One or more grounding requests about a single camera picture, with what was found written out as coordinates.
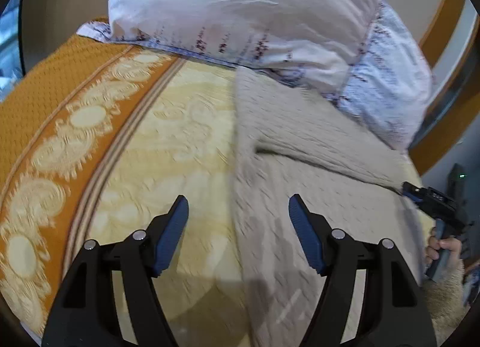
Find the beige fuzzy sleeve forearm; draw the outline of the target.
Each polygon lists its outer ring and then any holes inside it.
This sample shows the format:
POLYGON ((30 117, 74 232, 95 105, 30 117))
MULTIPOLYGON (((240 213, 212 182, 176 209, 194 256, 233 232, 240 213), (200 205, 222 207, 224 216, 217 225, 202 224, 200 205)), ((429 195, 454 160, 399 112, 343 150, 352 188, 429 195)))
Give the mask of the beige fuzzy sleeve forearm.
POLYGON ((463 262, 459 261, 456 266, 451 266, 444 272, 439 282, 426 279, 422 284, 437 346, 441 346, 450 337, 468 311, 463 304, 464 272, 463 262))

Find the person's right hand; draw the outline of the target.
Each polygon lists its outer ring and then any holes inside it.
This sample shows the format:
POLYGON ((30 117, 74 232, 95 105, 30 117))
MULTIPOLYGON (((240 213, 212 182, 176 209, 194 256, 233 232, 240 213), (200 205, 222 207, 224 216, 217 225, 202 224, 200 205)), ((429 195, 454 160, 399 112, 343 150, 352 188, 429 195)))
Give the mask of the person's right hand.
POLYGON ((448 262, 451 266, 455 266, 461 259, 462 242, 455 237, 447 239, 436 238, 436 228, 430 230, 430 237, 425 247, 425 262, 429 266, 434 260, 439 259, 440 250, 444 250, 449 254, 448 262))

